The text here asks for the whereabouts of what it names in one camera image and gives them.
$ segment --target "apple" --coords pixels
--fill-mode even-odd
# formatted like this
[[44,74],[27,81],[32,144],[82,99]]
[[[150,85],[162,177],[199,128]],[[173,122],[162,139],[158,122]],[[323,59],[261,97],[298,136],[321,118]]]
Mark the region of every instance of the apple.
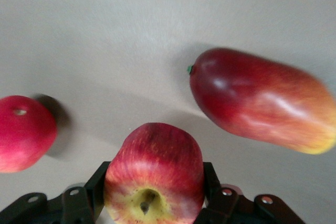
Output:
[[228,48],[205,51],[189,71],[196,103],[225,131],[309,154],[335,145],[335,99],[311,74]]
[[34,165],[52,146],[56,121],[39,102],[21,95],[0,99],[0,172]]
[[203,202],[200,147],[169,124],[131,132],[106,172],[104,204],[119,224],[193,223]]

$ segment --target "gray surface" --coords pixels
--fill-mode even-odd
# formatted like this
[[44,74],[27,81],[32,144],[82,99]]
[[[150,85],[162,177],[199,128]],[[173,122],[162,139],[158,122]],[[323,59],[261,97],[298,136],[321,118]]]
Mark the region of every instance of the gray surface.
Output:
[[[199,142],[222,183],[282,198],[307,223],[334,224],[336,149],[312,156],[230,135],[198,109],[186,67],[212,46],[307,70],[336,94],[336,0],[0,0],[0,96],[49,95],[66,110],[36,165],[0,174],[0,209],[58,196],[111,160],[148,121]],[[105,210],[98,224],[113,223]]]

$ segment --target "red apple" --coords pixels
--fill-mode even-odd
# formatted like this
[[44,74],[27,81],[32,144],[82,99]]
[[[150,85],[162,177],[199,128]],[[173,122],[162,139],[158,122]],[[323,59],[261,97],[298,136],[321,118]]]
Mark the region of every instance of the red apple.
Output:
[[335,99],[302,70],[214,48],[196,59],[190,87],[201,110],[230,133],[310,154],[335,145]]
[[119,224],[193,223],[204,202],[202,153],[185,131],[146,123],[110,163],[104,203]]
[[0,99],[0,172],[34,165],[57,135],[51,113],[34,99],[13,95]]

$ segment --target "green mango stem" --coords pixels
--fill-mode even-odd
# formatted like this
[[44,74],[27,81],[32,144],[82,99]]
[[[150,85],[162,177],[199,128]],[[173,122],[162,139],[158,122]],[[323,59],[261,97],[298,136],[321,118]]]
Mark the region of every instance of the green mango stem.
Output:
[[191,71],[193,70],[193,66],[194,66],[194,65],[190,65],[190,66],[188,66],[187,71],[188,71],[189,74],[191,74]]

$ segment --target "fruit stem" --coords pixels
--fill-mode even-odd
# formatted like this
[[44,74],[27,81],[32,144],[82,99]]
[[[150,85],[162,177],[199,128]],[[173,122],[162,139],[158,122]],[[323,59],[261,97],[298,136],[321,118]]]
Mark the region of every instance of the fruit stem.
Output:
[[153,202],[153,200],[155,199],[155,197],[156,197],[156,194],[154,194],[151,191],[149,191],[147,193],[147,195],[145,196],[145,200],[140,203],[140,208],[141,208],[141,210],[142,210],[142,212],[143,212],[144,215],[146,215],[148,213],[149,206]]
[[187,71],[189,74],[191,74],[192,70],[193,70],[193,65],[188,66]]

